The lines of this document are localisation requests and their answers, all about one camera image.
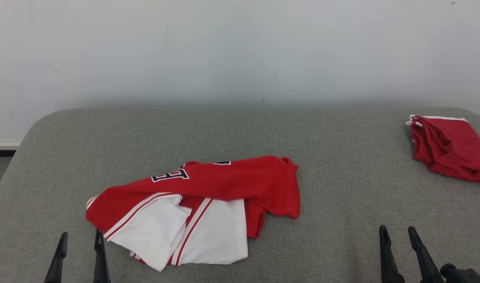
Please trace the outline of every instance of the clothing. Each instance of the clothing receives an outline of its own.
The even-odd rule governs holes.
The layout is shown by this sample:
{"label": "clothing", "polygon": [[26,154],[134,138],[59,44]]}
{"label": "clothing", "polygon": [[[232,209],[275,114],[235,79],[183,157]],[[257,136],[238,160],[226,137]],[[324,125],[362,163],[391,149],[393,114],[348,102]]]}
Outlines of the clothing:
{"label": "clothing", "polygon": [[86,218],[105,239],[154,269],[167,263],[229,264],[247,257],[265,212],[300,212],[297,165],[285,157],[201,164],[108,188],[87,203]]}
{"label": "clothing", "polygon": [[480,182],[480,138],[464,118],[410,115],[414,158],[436,173]]}

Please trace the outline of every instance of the white trim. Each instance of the white trim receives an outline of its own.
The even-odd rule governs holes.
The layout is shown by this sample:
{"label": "white trim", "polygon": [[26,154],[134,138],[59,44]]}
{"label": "white trim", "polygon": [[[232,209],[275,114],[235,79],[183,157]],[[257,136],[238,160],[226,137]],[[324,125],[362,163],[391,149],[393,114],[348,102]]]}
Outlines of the white trim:
{"label": "white trim", "polygon": [[0,151],[18,150],[20,143],[0,143]]}
{"label": "white trim", "polygon": [[[453,118],[453,117],[441,117],[441,116],[420,116],[421,118],[426,118],[426,119],[443,119],[443,120],[458,120],[458,121],[465,121],[468,123],[468,121],[465,118]],[[411,125],[413,123],[413,120],[417,120],[416,115],[409,115],[409,121],[406,122],[406,125]],[[417,126],[423,127],[422,124],[416,122]]]}
{"label": "white trim", "polygon": [[89,201],[86,203],[86,210],[88,210],[88,208],[95,202],[95,199],[98,197],[98,195],[96,197],[92,197],[91,199],[89,199]]}
{"label": "white trim", "polygon": [[140,256],[138,256],[138,254],[134,253],[133,251],[130,251],[130,256],[134,259],[140,260]]}
{"label": "white trim", "polygon": [[172,256],[172,265],[177,265],[177,258],[178,254],[180,253],[180,250],[182,249],[182,245],[184,245],[184,241],[186,241],[186,238],[188,237],[191,229],[195,225],[196,221],[202,214],[202,211],[204,210],[205,207],[207,207],[207,204],[209,203],[210,198],[206,197],[203,201],[202,204],[197,208],[195,214],[193,215],[193,218],[191,218],[191,221],[189,221],[189,224],[186,226],[186,231],[184,232],[184,236],[182,236],[182,239],[180,240],[179,244],[177,245],[177,248],[173,252]]}
{"label": "white trim", "polygon": [[[159,192],[151,195],[150,197],[147,197],[143,201],[139,202],[136,206],[134,206],[123,218],[121,218],[114,226],[112,226],[106,233],[103,234],[107,242],[110,242],[110,237],[114,236],[112,233],[116,231],[119,227],[127,224],[125,223],[130,217],[134,216],[141,210],[143,210],[146,206],[150,205],[153,203],[155,200],[159,199],[159,195],[164,195],[164,194],[169,194],[168,192]],[[182,195],[179,194],[173,194],[173,195],[164,195],[163,197],[175,197],[176,195],[180,196],[180,199],[182,200]]]}
{"label": "white trim", "polygon": [[422,116],[422,117],[427,119],[460,120],[468,123],[468,121],[465,118],[453,118],[453,117],[441,117],[441,116]]}

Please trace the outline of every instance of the red stripe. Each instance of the red stripe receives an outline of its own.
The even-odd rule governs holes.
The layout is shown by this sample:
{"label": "red stripe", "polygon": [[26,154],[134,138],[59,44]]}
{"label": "red stripe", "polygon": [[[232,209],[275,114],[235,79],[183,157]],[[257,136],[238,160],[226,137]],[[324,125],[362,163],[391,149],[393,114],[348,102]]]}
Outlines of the red stripe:
{"label": "red stripe", "polygon": [[193,229],[196,227],[196,224],[198,224],[198,222],[200,221],[200,218],[203,216],[203,214],[205,213],[205,211],[207,211],[207,208],[208,208],[209,205],[211,204],[211,201],[213,201],[213,199],[210,199],[209,203],[207,204],[207,206],[205,206],[205,208],[203,209],[202,213],[200,214],[200,216],[199,216],[198,219],[196,220],[196,222],[195,222],[195,224],[193,225],[193,227],[191,227],[191,230],[189,231],[188,236],[187,236],[186,239],[184,240],[184,244],[182,244],[182,247],[181,247],[181,249],[180,249],[180,252],[178,253],[177,264],[176,264],[176,265],[179,265],[180,256],[182,255],[182,251],[184,250],[184,247],[186,246],[186,242],[188,241],[189,236],[191,236],[191,233],[193,232]]}
{"label": "red stripe", "polygon": [[114,233],[116,233],[119,229],[121,229],[121,227],[123,227],[128,221],[130,221],[130,219],[141,209],[143,208],[146,204],[148,204],[149,202],[153,201],[154,199],[158,198],[158,197],[163,197],[163,196],[166,196],[166,195],[178,195],[176,193],[164,193],[162,195],[157,195],[155,197],[153,197],[152,199],[146,201],[143,205],[141,205],[139,208],[137,208],[136,211],[134,211],[134,213],[123,223],[121,224],[121,226],[119,226],[116,230],[114,230],[110,235],[108,235],[105,239],[106,240],[109,240],[109,238],[114,235]]}
{"label": "red stripe", "polygon": [[90,203],[92,203],[94,200],[96,200],[97,197],[98,197],[98,196],[92,197],[92,198],[89,200],[89,202],[86,204],[86,207],[88,207]]}

